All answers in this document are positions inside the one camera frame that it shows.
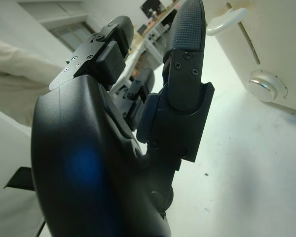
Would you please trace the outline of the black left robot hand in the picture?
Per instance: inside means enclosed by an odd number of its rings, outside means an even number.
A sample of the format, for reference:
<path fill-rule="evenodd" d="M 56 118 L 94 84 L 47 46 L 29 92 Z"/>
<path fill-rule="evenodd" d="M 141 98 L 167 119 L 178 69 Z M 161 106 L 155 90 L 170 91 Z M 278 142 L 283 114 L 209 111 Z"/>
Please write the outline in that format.
<path fill-rule="evenodd" d="M 54 237 L 169 237 L 166 210 L 181 161 L 194 162 L 214 94 L 202 83 L 205 11 L 188 0 L 170 28 L 163 87 L 144 90 L 133 134 L 109 96 L 133 40 L 129 17 L 91 35 L 38 98 L 32 177 Z"/>

